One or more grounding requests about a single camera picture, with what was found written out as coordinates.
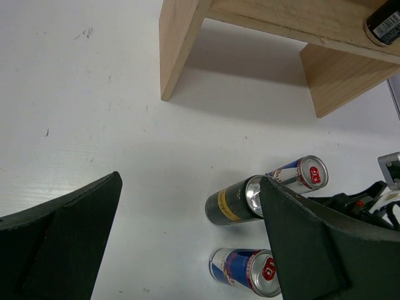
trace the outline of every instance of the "red logo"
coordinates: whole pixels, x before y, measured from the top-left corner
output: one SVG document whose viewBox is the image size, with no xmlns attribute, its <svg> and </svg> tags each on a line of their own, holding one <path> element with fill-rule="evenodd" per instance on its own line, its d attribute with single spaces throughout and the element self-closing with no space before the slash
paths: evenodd
<svg viewBox="0 0 400 300">
<path fill-rule="evenodd" d="M 310 168 L 310 175 L 312 183 L 314 184 L 321 183 L 321 177 L 319 177 L 319 170 L 316 167 Z"/>
<path fill-rule="evenodd" d="M 262 270 L 262 276 L 266 280 L 270 281 L 274 279 L 275 273 L 276 273 L 276 268 L 274 259 L 272 257 L 269 257 L 267 259 L 267 263 L 264 266 L 264 269 Z"/>
</svg>

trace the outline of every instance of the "wooden leg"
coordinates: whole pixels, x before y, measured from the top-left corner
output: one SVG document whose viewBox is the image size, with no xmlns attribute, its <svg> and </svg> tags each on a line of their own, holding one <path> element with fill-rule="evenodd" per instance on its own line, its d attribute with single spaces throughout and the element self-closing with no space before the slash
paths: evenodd
<svg viewBox="0 0 400 300">
<path fill-rule="evenodd" d="M 400 71 L 398 64 L 312 44 L 300 56 L 319 118 Z"/>
<path fill-rule="evenodd" d="M 159 20 L 161 99 L 168 101 L 211 0 L 164 0 Z"/>
</svg>

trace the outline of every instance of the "red bull can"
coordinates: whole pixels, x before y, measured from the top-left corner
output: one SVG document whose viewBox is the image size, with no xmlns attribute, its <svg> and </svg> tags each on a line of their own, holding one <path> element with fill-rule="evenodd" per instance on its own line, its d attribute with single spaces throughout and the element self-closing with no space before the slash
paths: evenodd
<svg viewBox="0 0 400 300">
<path fill-rule="evenodd" d="M 329 181 L 326 165 L 313 155 L 304 156 L 266 175 L 272 176 L 298 194 L 321 189 Z"/>
<path fill-rule="evenodd" d="M 209 270 L 216 281 L 262 297 L 281 293 L 270 250 L 221 248 L 211 255 Z"/>
</svg>

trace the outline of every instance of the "mark on table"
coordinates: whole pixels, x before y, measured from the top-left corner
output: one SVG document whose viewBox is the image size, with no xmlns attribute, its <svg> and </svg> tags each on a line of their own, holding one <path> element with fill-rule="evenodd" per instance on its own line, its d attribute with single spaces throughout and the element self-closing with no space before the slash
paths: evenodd
<svg viewBox="0 0 400 300">
<path fill-rule="evenodd" d="M 84 30 L 82 33 L 83 33 L 84 36 L 86 36 L 86 37 L 89 39 L 90 36 L 91 36 L 92 33 L 93 33 L 93 28 L 90 27 L 89 29 Z"/>
</svg>

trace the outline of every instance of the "wooden shelf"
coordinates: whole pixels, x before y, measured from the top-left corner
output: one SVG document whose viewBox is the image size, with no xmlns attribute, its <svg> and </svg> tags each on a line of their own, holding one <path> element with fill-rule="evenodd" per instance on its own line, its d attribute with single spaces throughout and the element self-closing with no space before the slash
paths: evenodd
<svg viewBox="0 0 400 300">
<path fill-rule="evenodd" d="M 379 47 L 365 20 L 386 0 L 214 0 L 207 18 L 400 64 L 400 42 Z"/>
<path fill-rule="evenodd" d="M 400 42 L 379 47 L 364 22 L 386 0 L 164 0 L 161 99 L 169 100 L 204 18 L 309 43 L 301 58 L 318 117 L 400 71 Z"/>
</svg>

